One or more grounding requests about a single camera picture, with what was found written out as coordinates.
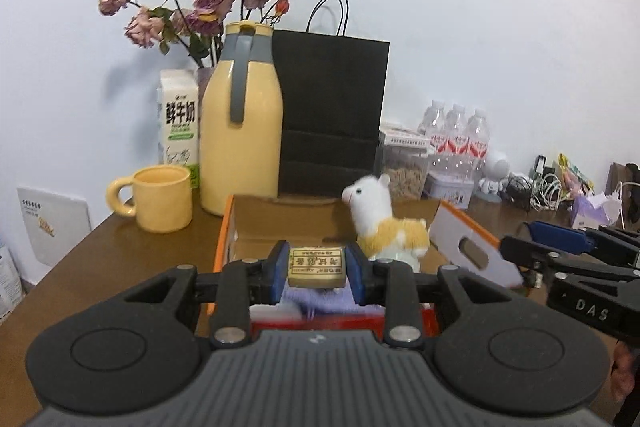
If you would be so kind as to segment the person's right hand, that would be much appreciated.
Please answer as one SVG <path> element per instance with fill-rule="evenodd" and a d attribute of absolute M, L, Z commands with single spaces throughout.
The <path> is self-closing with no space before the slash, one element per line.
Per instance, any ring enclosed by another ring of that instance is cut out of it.
<path fill-rule="evenodd" d="M 627 343 L 616 343 L 611 371 L 611 392 L 616 402 L 624 401 L 634 390 L 637 359 L 637 353 Z"/>

